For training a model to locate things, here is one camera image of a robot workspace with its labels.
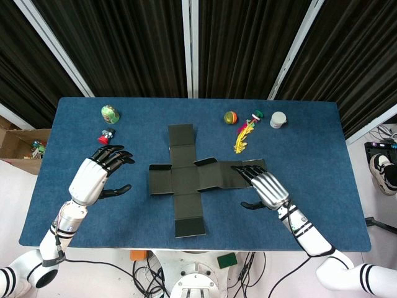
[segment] red toy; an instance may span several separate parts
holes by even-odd
[[[102,131],[102,135],[98,138],[98,142],[104,145],[109,145],[109,141],[111,138],[114,137],[115,132],[116,131],[114,129],[110,129],[110,128],[104,129]]]

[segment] dark curtain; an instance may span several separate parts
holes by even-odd
[[[181,0],[33,0],[96,96],[187,97]]]
[[[49,128],[62,96],[81,93],[14,2],[1,1],[1,104],[35,128]]]
[[[199,97],[267,98],[310,2],[200,1]]]
[[[327,0],[277,99],[336,102],[346,137],[395,105],[396,1]]]

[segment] white container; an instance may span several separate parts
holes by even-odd
[[[270,126],[279,129],[286,122],[287,116],[283,112],[275,112],[270,120]]]

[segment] table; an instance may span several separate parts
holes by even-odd
[[[108,125],[100,109],[110,104],[121,113]],[[237,129],[255,109],[264,119],[247,137],[247,148],[235,154]],[[233,110],[237,125],[223,114]],[[269,125],[282,111],[288,123]],[[172,196],[150,196],[151,163],[168,163],[167,126],[192,123],[197,159],[263,158],[291,198],[317,229],[342,251],[368,251],[370,241],[335,103],[231,99],[66,97],[60,100],[47,151],[38,175],[21,245],[38,246],[64,201],[79,165],[100,144],[103,129],[116,130],[111,144],[134,154],[105,188],[132,184],[126,194],[99,201],[71,242],[72,247],[175,250],[300,250],[288,230],[267,209],[247,210],[241,201],[256,202],[253,188],[218,189],[202,194],[206,235],[175,238]]]

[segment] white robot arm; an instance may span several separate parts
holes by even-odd
[[[291,203],[289,193],[280,182],[260,166],[233,167],[257,191],[261,201],[241,205],[248,209],[276,210],[279,219],[309,256],[327,256],[317,269],[320,283],[329,290],[364,291],[383,298],[396,297],[397,271],[380,266],[354,266],[318,232],[303,213]]]
[[[65,260],[65,250],[80,223],[87,215],[87,206],[98,199],[118,196],[131,185],[103,190],[109,176],[124,163],[134,163],[132,154],[120,151],[123,146],[104,146],[86,158],[69,187],[71,200],[65,202],[44,236],[39,250],[18,257],[8,267],[0,268],[0,297],[20,297],[31,286],[41,288],[50,283]]]

